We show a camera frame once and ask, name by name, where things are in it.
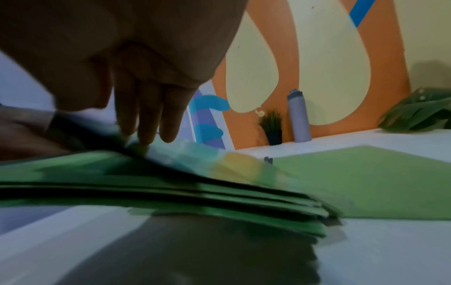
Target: potted plant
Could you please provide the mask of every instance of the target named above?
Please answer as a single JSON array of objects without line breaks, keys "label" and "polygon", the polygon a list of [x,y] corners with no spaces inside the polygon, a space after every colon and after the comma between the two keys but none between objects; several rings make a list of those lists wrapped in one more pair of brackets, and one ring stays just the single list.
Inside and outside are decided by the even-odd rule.
[{"label": "potted plant", "polygon": [[269,110],[260,117],[258,124],[264,130],[270,146],[282,143],[282,117],[276,110]]}]

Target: purple painted shape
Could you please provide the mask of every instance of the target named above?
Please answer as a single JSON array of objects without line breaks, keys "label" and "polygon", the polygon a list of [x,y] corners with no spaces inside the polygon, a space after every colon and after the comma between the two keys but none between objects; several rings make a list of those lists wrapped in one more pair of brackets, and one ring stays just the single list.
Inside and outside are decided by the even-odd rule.
[{"label": "purple painted shape", "polygon": [[[202,93],[200,90],[197,90],[193,96],[193,99],[198,98],[200,96],[202,96]],[[192,120],[193,126],[200,124],[200,123],[207,123],[207,124],[217,127],[215,119],[213,118],[213,115],[211,114],[210,109],[201,109],[201,110],[195,111],[194,113],[191,114],[191,120]],[[226,149],[226,147],[224,146],[224,142],[222,141],[222,138],[204,141],[203,144],[212,146],[212,147],[216,147],[216,148]]]}]

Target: water bottle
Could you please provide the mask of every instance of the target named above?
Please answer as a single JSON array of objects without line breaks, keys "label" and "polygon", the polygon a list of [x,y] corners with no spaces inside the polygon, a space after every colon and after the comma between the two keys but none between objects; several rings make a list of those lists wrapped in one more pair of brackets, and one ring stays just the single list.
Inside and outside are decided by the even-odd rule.
[{"label": "water bottle", "polygon": [[311,140],[309,118],[307,117],[304,95],[301,91],[294,89],[290,91],[290,95],[288,95],[287,99],[295,142]]}]

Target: large leaf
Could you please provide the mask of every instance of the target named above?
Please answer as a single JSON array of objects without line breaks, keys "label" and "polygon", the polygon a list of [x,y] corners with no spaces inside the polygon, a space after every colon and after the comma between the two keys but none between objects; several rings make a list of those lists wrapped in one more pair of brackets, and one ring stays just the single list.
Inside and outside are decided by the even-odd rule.
[{"label": "large leaf", "polygon": [[420,88],[385,113],[379,127],[390,132],[419,131],[451,119],[451,89]]}]

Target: orange wall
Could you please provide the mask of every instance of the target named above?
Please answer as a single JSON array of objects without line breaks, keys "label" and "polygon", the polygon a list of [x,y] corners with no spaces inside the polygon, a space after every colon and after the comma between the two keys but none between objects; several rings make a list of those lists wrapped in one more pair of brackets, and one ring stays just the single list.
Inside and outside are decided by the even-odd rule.
[{"label": "orange wall", "polygon": [[[340,1],[350,12],[356,0]],[[279,81],[261,109],[276,108],[283,114],[283,141],[293,141],[287,95],[299,88],[299,52],[295,23],[287,0],[250,0],[247,12],[269,45],[276,60]],[[376,0],[358,26],[370,59],[371,80],[360,106],[337,122],[312,125],[313,137],[375,128],[378,118],[410,92],[404,47],[393,0]],[[212,82],[216,95],[227,99],[227,66],[224,60]],[[223,112],[235,149],[267,145],[255,112]]]}]

